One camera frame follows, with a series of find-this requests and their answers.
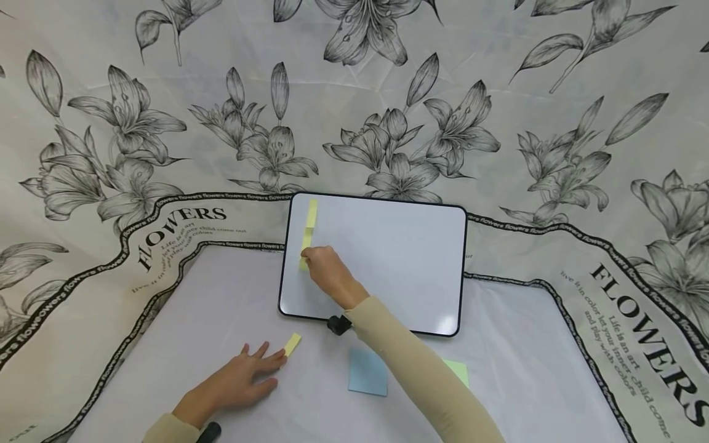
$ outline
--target whiteboard black frame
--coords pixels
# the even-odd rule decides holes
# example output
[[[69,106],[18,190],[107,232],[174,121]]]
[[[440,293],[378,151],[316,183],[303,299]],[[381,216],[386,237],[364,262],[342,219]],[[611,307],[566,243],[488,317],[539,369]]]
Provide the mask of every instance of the whiteboard black frame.
[[[312,191],[298,191],[294,193],[291,198],[290,198],[290,203],[288,204],[288,220],[286,222],[286,239],[284,243],[284,252],[283,252],[283,263],[281,265],[281,281],[279,283],[278,287],[278,312],[280,312],[284,317],[293,317],[293,318],[303,318],[305,320],[317,320],[321,322],[327,322],[327,318],[317,318],[317,317],[309,317],[307,315],[297,315],[297,314],[288,314],[283,312],[281,309],[281,295],[283,294],[283,278],[284,278],[284,271],[286,268],[286,254],[288,253],[288,238],[291,234],[291,213],[293,209],[293,199],[295,196],[298,194],[308,194],[308,195],[316,195],[316,196],[329,196],[329,197],[342,197],[342,198],[358,198],[361,200],[375,200],[375,201],[391,201],[391,202],[396,202],[396,203],[407,203],[407,204],[412,204],[412,205],[427,205],[427,206],[445,206],[448,208],[458,208],[466,216],[466,223],[465,223],[465,228],[463,231],[463,253],[462,257],[460,260],[460,292],[458,294],[458,320],[456,324],[455,331],[451,335],[446,335],[446,334],[436,334],[434,332],[426,332],[426,331],[417,331],[417,330],[410,330],[414,334],[422,334],[422,335],[429,335],[432,337],[447,337],[447,338],[452,338],[458,335],[458,332],[460,332],[460,318],[462,315],[462,305],[463,305],[463,281],[464,281],[464,272],[465,272],[465,252],[466,252],[466,246],[467,246],[467,240],[468,240],[468,223],[467,223],[467,211],[465,208],[463,208],[460,205],[451,205],[451,204],[446,204],[446,203],[428,203],[424,201],[401,201],[401,200],[389,200],[387,198],[374,198],[374,197],[365,197],[365,196],[348,196],[344,194],[327,194],[323,192],[312,192]]]

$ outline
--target hand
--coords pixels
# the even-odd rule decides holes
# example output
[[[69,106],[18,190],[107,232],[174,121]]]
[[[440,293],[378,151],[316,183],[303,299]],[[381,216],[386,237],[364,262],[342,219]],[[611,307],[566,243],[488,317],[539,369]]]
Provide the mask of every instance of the hand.
[[[217,410],[245,408],[267,397],[278,386],[278,381],[268,378],[254,383],[254,377],[280,369],[287,360],[283,349],[264,358],[268,346],[265,342],[255,354],[249,355],[249,345],[244,344],[241,354],[189,391],[172,414],[200,429]]]
[[[311,279],[343,309],[353,309],[369,294],[330,247],[307,247],[301,252]]]

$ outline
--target wrist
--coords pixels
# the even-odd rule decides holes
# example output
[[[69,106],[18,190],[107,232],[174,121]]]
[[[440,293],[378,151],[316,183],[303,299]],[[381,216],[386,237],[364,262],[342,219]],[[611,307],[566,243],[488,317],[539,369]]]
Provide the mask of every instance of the wrist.
[[[364,286],[357,280],[352,280],[348,285],[345,286],[345,289],[342,294],[342,308],[345,310],[351,310],[355,309],[357,305],[359,305],[361,302],[366,300],[369,297],[369,293],[367,292],[366,289],[364,289]]]
[[[204,388],[197,386],[182,397],[172,414],[182,422],[201,429],[217,409],[216,400]]]

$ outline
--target blue sticky note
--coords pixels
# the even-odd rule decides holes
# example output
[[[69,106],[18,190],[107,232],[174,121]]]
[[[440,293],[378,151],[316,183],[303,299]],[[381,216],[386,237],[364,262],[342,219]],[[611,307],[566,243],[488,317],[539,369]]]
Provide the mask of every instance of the blue sticky note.
[[[386,397],[389,372],[384,360],[368,349],[350,350],[350,391]]]

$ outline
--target whiteboard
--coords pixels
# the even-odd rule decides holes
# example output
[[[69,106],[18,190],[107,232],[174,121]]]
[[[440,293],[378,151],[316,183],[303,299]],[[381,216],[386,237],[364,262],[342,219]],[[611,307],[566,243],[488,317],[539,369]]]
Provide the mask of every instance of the whiteboard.
[[[409,330],[458,333],[467,215],[451,205],[295,194],[281,273],[282,314],[316,320],[342,315],[299,266],[311,199],[318,201],[311,246],[335,248],[352,275]]]

